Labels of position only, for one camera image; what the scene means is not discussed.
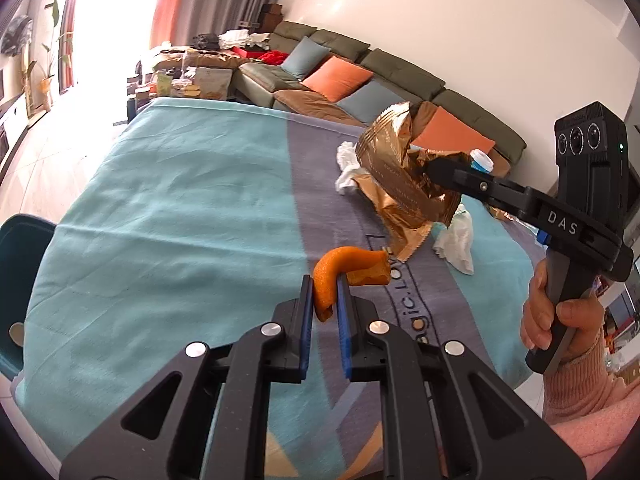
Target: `finger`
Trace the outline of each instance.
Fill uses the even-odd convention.
[[[520,339],[522,344],[526,346],[529,350],[533,350],[536,346],[533,344],[533,341],[527,335],[527,331],[524,328],[524,318],[520,322]]]
[[[536,269],[533,271],[534,284],[538,290],[545,288],[546,278],[546,258],[543,258],[538,262]]]
[[[536,288],[536,284],[533,283],[529,287],[528,302],[534,321],[542,330],[549,330],[554,320],[556,308],[546,296],[546,292],[543,289]]]
[[[556,307],[558,319],[565,326],[580,330],[597,330],[602,326],[604,308],[598,298],[567,300]]]
[[[546,350],[551,345],[551,332],[540,328],[531,312],[531,302],[527,300],[527,303],[529,303],[529,307],[525,308],[523,318],[525,332],[537,347]]]

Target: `gold foil wrapper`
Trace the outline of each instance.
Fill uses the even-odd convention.
[[[375,183],[370,174],[355,175],[353,179],[361,192],[371,200],[389,233],[389,247],[393,255],[405,262],[429,236],[433,222],[420,223],[400,209],[396,201]]]
[[[496,220],[500,220],[502,222],[513,221],[513,217],[503,211],[502,209],[498,209],[497,207],[493,207],[488,204],[484,204],[484,208],[489,212],[489,214],[494,217]]]
[[[410,148],[435,109],[429,102],[413,109],[408,102],[392,105],[361,134],[356,145],[358,161],[370,175],[358,175],[354,180],[382,218],[391,250],[402,262],[429,235],[433,222],[449,225],[460,203],[460,193],[431,182],[426,173],[428,163],[446,156],[470,164],[465,153]]]

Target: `gray-green cushion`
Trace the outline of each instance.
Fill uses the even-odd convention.
[[[403,101],[405,99],[378,81],[369,81],[336,104],[350,116],[369,126],[384,110]]]
[[[367,54],[360,64],[425,101],[431,101],[445,85],[425,69],[379,48]]]
[[[304,23],[287,22],[285,20],[276,26],[273,33],[283,38],[301,41],[305,36],[311,36],[316,30],[318,30],[317,27],[310,27]]]
[[[318,64],[329,54],[330,49],[317,44],[307,37],[293,49],[289,57],[281,65],[282,69],[297,77],[304,79]]]
[[[527,143],[515,131],[480,105],[448,89],[437,95],[432,102],[442,106],[451,115],[456,116],[487,139],[494,140],[496,151],[505,157],[512,166],[520,160]]]
[[[422,101],[424,101],[424,99],[421,98],[420,96],[417,96],[415,94],[412,94],[411,92],[408,92],[401,86],[398,86],[392,83],[391,81],[383,78],[380,75],[373,76],[372,81],[379,82],[382,86],[389,88],[389,90],[391,90],[394,94],[398,94],[403,101],[409,101],[412,105],[416,103],[421,103]]]
[[[332,52],[335,52],[339,56],[346,57],[351,61],[356,61],[358,56],[370,46],[370,43],[363,43],[362,41],[354,40],[337,32],[324,30],[324,28],[314,32],[310,38],[317,44],[327,46]]]
[[[291,38],[285,38],[272,32],[269,36],[269,48],[271,50],[279,50],[290,54],[294,48],[298,46],[298,40],[292,40]]]
[[[308,90],[306,86],[300,84],[295,76],[285,72],[279,66],[263,63],[245,63],[240,67],[244,67],[239,69],[240,72],[253,79],[269,92],[277,90]]]

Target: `pink sweater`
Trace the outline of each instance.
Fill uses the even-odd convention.
[[[640,416],[640,380],[607,374],[604,340],[547,377],[542,417],[582,458],[589,479],[618,450]]]

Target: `potted plant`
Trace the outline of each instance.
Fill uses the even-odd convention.
[[[65,32],[64,34],[58,36],[57,38],[54,37],[56,33],[56,27],[58,26],[58,22],[60,21],[60,8],[58,7],[58,0],[53,0],[52,4],[47,4],[45,6],[45,9],[49,9],[49,7],[51,8],[51,16],[53,18],[53,29],[51,30],[51,41],[49,42],[48,45],[45,43],[42,43],[44,50],[47,51],[46,70],[42,66],[40,66],[40,64],[38,63],[38,66],[40,70],[42,70],[42,74],[44,76],[44,78],[41,79],[38,86],[40,87],[40,91],[44,95],[44,108],[47,112],[51,110],[51,105],[53,104],[53,101],[51,98],[51,79],[55,75],[53,72],[54,63],[57,63],[59,59],[62,59],[64,63],[67,63],[69,66],[71,65],[71,57],[69,56],[69,54],[64,54],[62,56],[57,56],[57,57],[54,56],[54,53],[53,53],[54,41],[59,41],[61,44],[61,47],[62,47],[62,44],[68,44],[69,52],[73,50],[73,44],[72,44],[73,33],[72,32]],[[36,62],[31,61],[29,68],[27,70],[27,77],[31,75],[31,71],[33,70],[35,65],[36,65]]]

